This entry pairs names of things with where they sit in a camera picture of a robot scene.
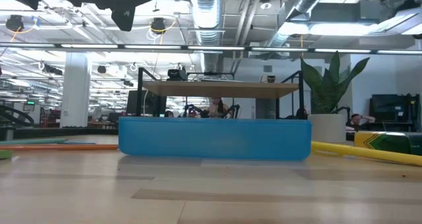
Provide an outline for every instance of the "wooden tabletop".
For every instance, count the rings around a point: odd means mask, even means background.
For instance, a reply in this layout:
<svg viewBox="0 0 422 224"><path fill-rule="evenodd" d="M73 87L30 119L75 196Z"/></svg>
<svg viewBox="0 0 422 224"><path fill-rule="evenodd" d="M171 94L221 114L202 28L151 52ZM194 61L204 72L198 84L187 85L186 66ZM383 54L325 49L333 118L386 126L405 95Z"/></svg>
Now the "wooden tabletop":
<svg viewBox="0 0 422 224"><path fill-rule="evenodd" d="M142 85L159 96L200 96L210 98L275 99L299 89L298 84L254 82L144 81Z"/></svg>

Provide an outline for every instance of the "white column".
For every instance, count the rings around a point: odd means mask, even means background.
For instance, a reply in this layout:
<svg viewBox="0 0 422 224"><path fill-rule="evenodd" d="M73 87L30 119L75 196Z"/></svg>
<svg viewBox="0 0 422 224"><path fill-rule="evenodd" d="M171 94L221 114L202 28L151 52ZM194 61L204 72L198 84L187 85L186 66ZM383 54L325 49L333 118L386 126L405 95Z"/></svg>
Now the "white column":
<svg viewBox="0 0 422 224"><path fill-rule="evenodd" d="M87 53L67 53L60 127L87 126L91 62Z"/></svg>

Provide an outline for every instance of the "fluorescent light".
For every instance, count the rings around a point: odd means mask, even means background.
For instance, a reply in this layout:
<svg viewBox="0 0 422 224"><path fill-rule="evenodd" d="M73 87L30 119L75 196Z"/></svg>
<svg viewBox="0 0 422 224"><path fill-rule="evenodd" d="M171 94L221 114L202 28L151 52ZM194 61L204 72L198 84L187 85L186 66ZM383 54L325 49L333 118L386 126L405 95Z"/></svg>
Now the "fluorescent light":
<svg viewBox="0 0 422 224"><path fill-rule="evenodd" d="M321 23L314 24L309 33L321 36L364 36L371 26L350 23Z"/></svg>
<svg viewBox="0 0 422 224"><path fill-rule="evenodd" d="M26 99L4 99L5 101L15 101L15 102L24 102Z"/></svg>
<svg viewBox="0 0 422 224"><path fill-rule="evenodd" d="M235 50L242 51L245 47L225 47L225 46L188 46L188 49L192 50Z"/></svg>
<svg viewBox="0 0 422 224"><path fill-rule="evenodd" d="M2 70L1 72L3 72L3 74L8 74L8 75L11 75L11 76L18 76L16 73L14 73L14 72L9 72L9 71L7 71L7 70Z"/></svg>
<svg viewBox="0 0 422 224"><path fill-rule="evenodd" d="M47 95L49 98L60 99L60 96Z"/></svg>
<svg viewBox="0 0 422 224"><path fill-rule="evenodd" d="M117 45L102 44L62 44L61 47L90 48L90 49L117 49Z"/></svg>
<svg viewBox="0 0 422 224"><path fill-rule="evenodd" d="M293 35L293 34L309 34L309 27L306 24L299 24L293 22L285 22L280 29L280 35Z"/></svg>
<svg viewBox="0 0 422 224"><path fill-rule="evenodd" d="M253 47L252 51L271 51L271 52L308 52L308 49L303 48L288 48L288 47Z"/></svg>
<svg viewBox="0 0 422 224"><path fill-rule="evenodd" d="M403 34L411 34L411 35L422 34L422 24L419 24L419 25L413 27L412 29L408 30L407 32L404 32Z"/></svg>
<svg viewBox="0 0 422 224"><path fill-rule="evenodd" d="M317 53L370 53L371 50L368 49L315 49Z"/></svg>
<svg viewBox="0 0 422 224"><path fill-rule="evenodd" d="M416 50L378 50L377 53L391 55L422 55L422 51Z"/></svg>
<svg viewBox="0 0 422 224"><path fill-rule="evenodd" d="M125 45L127 49L181 49L175 45Z"/></svg>
<svg viewBox="0 0 422 224"><path fill-rule="evenodd" d="M55 47L52 43L0 43L0 47Z"/></svg>
<svg viewBox="0 0 422 224"><path fill-rule="evenodd" d="M11 84L17 85L17 86L24 86L24 87L29 87L29 83L22 81L22 80L17 80L17 79L9 79L9 81L11 82Z"/></svg>

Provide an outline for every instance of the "ceiling lamp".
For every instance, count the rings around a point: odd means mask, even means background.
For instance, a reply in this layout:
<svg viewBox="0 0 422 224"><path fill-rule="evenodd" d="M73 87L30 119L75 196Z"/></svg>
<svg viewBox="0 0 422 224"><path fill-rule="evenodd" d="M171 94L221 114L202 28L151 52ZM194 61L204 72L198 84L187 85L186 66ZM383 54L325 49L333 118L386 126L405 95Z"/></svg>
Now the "ceiling lamp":
<svg viewBox="0 0 422 224"><path fill-rule="evenodd" d="M270 0L260 0L259 2L261 3L260 7L262 10L270 9L272 6Z"/></svg>

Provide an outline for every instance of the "blue tray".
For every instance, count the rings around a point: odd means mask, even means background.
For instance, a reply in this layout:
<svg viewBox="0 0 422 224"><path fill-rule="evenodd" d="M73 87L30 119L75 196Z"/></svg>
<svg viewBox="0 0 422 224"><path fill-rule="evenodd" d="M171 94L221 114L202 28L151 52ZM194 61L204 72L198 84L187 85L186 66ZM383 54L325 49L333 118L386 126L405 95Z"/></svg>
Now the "blue tray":
<svg viewBox="0 0 422 224"><path fill-rule="evenodd" d="M119 149L128 155L297 161L311 152L301 120L120 117Z"/></svg>

